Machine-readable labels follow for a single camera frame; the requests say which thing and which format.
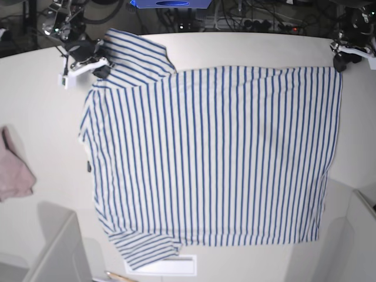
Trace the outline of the white rectangular table inset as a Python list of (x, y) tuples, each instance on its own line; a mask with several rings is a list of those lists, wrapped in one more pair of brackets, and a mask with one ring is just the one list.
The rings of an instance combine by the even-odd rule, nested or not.
[(139, 276), (194, 277), (197, 276), (197, 256), (179, 255), (148, 264), (137, 270), (133, 270), (125, 263), (125, 269), (128, 274)]

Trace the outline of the pink folded cloth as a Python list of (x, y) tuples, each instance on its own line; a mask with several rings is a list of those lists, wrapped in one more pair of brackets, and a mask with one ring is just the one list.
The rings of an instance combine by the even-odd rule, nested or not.
[(27, 197), (33, 193), (36, 177), (16, 154), (6, 126), (1, 128), (1, 202), (9, 198)]

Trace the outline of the blue white striped T-shirt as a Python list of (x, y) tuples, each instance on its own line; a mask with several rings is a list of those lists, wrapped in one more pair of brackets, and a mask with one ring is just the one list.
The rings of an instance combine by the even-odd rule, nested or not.
[(316, 241), (338, 136), (333, 67), (177, 71), (164, 46), (110, 29), (79, 140), (96, 214), (133, 270), (183, 246)]

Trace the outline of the blue box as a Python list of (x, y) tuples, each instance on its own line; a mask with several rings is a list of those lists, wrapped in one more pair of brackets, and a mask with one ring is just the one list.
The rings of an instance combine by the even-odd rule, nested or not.
[(212, 0), (134, 0), (130, 3), (140, 9), (192, 8), (206, 9)]

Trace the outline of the wooden stick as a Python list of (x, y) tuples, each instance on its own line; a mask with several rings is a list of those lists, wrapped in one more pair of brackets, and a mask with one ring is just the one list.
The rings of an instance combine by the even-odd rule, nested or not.
[(122, 282), (134, 282), (134, 280), (130, 279), (130, 278), (127, 278), (127, 277), (124, 277), (124, 276), (121, 276), (121, 275), (118, 275), (116, 273), (113, 273), (111, 271), (105, 271), (105, 274), (111, 278), (112, 280), (116, 280), (116, 281), (122, 281)]

